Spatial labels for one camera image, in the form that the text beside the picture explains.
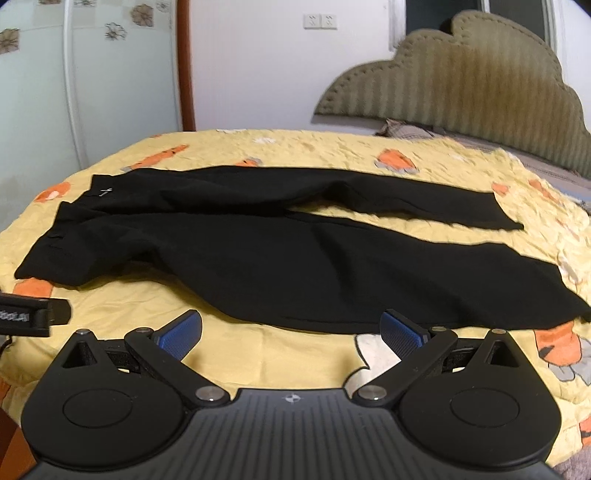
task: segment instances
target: blue gripper pad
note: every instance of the blue gripper pad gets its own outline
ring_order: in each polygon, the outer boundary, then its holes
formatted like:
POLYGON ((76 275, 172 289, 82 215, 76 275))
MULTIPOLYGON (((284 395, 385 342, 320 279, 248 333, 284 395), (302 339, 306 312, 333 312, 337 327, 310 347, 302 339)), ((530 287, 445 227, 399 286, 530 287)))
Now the blue gripper pad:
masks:
POLYGON ((400 359, 428 342, 429 332, 394 310, 386 310, 379 321, 382 340, 400 359))
POLYGON ((188 310, 152 334, 152 340, 177 360, 182 360, 201 340, 203 323, 197 310, 188 310))

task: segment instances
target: black pants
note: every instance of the black pants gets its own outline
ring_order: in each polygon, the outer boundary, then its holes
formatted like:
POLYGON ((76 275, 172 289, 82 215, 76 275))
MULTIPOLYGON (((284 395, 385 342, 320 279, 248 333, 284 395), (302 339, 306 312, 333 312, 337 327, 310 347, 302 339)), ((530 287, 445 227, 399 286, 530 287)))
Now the black pants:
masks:
POLYGON ((94 176, 60 205, 15 273, 79 286, 147 260, 238 319, 335 333, 378 331, 386 308, 425 327, 547 329, 589 314, 558 268, 500 244, 426 242, 290 206, 519 229, 494 195, 321 168, 140 169, 94 176))

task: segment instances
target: headboard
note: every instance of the headboard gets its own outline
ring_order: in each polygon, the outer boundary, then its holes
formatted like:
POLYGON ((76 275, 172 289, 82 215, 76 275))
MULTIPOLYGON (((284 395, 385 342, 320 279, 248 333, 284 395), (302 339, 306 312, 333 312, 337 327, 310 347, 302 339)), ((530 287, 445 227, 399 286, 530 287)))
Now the headboard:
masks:
POLYGON ((348 70, 316 114, 442 127, 591 178, 591 133, 551 48, 524 27, 477 11, 457 14, 452 33, 414 31, 392 60, 348 70))

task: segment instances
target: sliding wardrobe door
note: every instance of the sliding wardrobe door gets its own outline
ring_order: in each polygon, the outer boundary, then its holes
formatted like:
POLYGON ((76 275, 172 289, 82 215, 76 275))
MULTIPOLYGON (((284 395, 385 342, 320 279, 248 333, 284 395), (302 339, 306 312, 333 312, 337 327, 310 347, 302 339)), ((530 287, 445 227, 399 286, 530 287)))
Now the sliding wardrobe door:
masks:
POLYGON ((0 9, 0 231, 79 169, 64 84, 60 0, 0 9))
POLYGON ((90 164, 180 129, 174 0, 73 2, 79 130, 90 164))

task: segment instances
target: gray ribbed plate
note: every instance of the gray ribbed plate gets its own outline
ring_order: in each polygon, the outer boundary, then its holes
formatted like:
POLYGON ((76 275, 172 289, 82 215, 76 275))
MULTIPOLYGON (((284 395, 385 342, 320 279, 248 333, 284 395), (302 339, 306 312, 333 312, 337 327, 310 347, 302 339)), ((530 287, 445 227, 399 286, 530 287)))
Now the gray ribbed plate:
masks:
POLYGON ((72 472, 41 463, 26 480, 558 480, 542 463, 476 472, 428 457, 386 410, 343 390, 240 390, 201 410, 166 451, 123 470, 72 472))

